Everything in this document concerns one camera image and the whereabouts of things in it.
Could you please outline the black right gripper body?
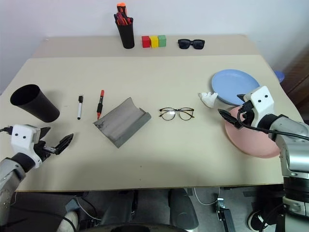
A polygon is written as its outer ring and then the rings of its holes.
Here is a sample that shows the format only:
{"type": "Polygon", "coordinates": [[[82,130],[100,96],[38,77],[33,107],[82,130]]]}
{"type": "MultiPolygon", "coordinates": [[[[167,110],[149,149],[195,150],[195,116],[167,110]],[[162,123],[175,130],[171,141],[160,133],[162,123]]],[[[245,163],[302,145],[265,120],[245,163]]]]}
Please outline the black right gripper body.
{"type": "Polygon", "coordinates": [[[254,120],[254,105],[251,101],[245,102],[238,110],[237,120],[241,126],[251,126],[254,120]]]}

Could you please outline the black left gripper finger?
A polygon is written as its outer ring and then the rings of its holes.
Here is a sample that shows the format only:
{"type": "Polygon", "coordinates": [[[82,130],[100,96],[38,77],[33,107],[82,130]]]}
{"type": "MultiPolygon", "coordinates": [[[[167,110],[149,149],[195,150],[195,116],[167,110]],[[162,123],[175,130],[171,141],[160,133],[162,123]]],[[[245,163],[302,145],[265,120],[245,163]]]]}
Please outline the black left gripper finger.
{"type": "Polygon", "coordinates": [[[40,128],[40,136],[39,136],[39,140],[41,140],[51,129],[51,127],[43,127],[40,128]]]}
{"type": "Polygon", "coordinates": [[[61,154],[71,143],[72,139],[73,139],[74,134],[71,133],[67,136],[65,136],[60,142],[59,144],[55,147],[55,152],[54,154],[59,155],[61,154]]]}

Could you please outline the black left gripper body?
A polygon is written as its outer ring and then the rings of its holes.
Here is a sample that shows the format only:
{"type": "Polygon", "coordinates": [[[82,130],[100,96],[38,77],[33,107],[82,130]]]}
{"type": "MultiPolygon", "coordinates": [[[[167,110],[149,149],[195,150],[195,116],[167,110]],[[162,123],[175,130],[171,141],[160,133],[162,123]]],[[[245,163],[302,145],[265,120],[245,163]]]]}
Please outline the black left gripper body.
{"type": "Polygon", "coordinates": [[[39,141],[34,145],[34,151],[41,161],[45,161],[51,154],[57,155],[56,149],[45,145],[45,141],[39,141]]]}

